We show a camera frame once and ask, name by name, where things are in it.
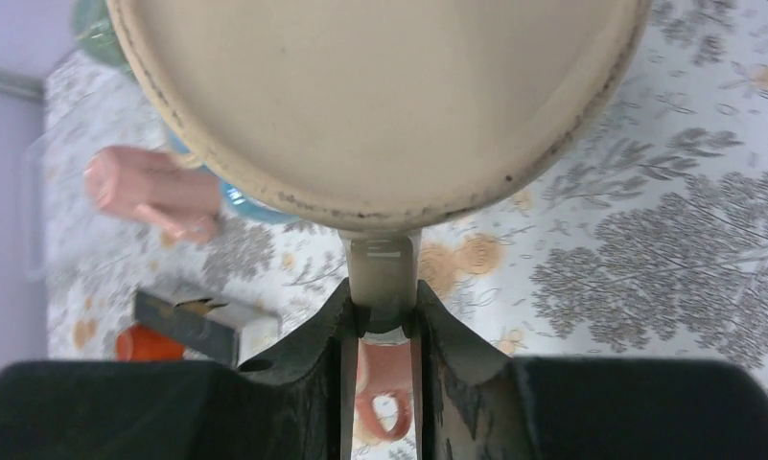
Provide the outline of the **light pink mug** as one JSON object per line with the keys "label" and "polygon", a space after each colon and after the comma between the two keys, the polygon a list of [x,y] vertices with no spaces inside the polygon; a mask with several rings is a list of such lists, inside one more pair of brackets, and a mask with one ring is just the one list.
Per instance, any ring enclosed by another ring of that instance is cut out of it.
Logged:
{"label": "light pink mug", "polygon": [[219,179],[180,168],[166,152],[105,147],[87,162],[83,184],[98,210],[151,224],[176,240],[207,243],[218,232]]}

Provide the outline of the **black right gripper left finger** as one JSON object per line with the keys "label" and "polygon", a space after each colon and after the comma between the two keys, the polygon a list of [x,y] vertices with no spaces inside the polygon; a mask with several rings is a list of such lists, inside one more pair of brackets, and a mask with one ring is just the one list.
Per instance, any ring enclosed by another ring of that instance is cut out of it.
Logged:
{"label": "black right gripper left finger", "polygon": [[342,282],[237,368],[24,361],[0,371],[0,459],[346,459],[357,334]]}

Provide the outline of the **cream ceramic mug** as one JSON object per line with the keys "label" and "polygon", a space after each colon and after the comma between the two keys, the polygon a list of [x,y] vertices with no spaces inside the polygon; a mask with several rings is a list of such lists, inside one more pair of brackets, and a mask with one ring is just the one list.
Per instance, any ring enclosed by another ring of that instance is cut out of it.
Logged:
{"label": "cream ceramic mug", "polygon": [[361,334],[400,342],[424,227],[502,200],[612,97],[647,1],[111,1],[134,76],[224,181],[339,231]]}

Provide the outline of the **small orange cup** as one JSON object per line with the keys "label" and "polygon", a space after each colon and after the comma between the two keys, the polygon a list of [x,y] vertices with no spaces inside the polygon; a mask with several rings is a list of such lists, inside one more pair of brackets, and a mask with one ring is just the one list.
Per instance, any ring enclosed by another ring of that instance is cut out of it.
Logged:
{"label": "small orange cup", "polygon": [[185,346],[141,324],[134,324],[118,334],[114,352],[119,361],[182,360]]}

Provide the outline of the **green ceramic mug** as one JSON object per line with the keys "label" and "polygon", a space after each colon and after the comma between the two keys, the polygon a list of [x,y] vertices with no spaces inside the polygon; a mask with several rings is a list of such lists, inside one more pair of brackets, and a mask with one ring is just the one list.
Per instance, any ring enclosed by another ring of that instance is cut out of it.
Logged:
{"label": "green ceramic mug", "polygon": [[74,41],[86,54],[133,79],[105,0],[76,0],[71,10],[70,28]]}

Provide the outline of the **floral tablecloth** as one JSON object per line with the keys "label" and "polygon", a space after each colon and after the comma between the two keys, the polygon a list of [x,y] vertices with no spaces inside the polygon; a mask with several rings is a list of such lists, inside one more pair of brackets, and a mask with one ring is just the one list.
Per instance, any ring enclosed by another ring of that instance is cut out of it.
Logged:
{"label": "floral tablecloth", "polygon": [[[631,77],[541,179],[434,227],[420,269],[508,354],[723,357],[768,390],[768,1],[657,1]],[[337,238],[229,218],[213,247],[96,215],[78,167],[157,139],[129,83],[73,57],[49,88],[48,353],[111,357],[137,281],[179,268],[302,322],[338,280]]]}

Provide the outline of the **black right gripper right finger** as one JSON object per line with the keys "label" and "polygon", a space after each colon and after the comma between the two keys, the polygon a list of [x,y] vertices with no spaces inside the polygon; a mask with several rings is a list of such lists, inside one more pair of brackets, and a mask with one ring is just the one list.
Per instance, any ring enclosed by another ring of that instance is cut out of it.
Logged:
{"label": "black right gripper right finger", "polygon": [[768,459],[768,396],[713,359],[508,356],[417,286],[422,459]]}

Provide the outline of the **black rectangular box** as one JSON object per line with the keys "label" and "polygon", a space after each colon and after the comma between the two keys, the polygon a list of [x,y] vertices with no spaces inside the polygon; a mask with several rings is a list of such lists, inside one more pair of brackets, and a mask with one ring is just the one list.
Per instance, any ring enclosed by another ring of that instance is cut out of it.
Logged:
{"label": "black rectangular box", "polygon": [[279,317],[186,280],[163,280],[134,293],[136,322],[232,368],[275,343]]}

